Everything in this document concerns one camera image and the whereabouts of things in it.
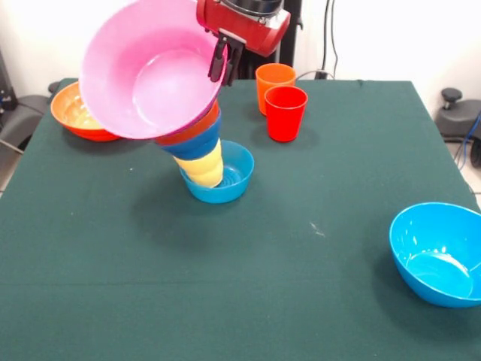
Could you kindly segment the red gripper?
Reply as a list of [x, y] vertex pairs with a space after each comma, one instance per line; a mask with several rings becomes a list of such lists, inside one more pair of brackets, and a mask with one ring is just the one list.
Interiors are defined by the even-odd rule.
[[244, 48], [270, 56], [286, 33], [291, 14], [283, 9], [281, 1], [199, 0], [196, 18], [218, 37], [208, 72], [210, 80], [217, 82], [221, 78], [228, 46], [224, 85], [231, 86]]

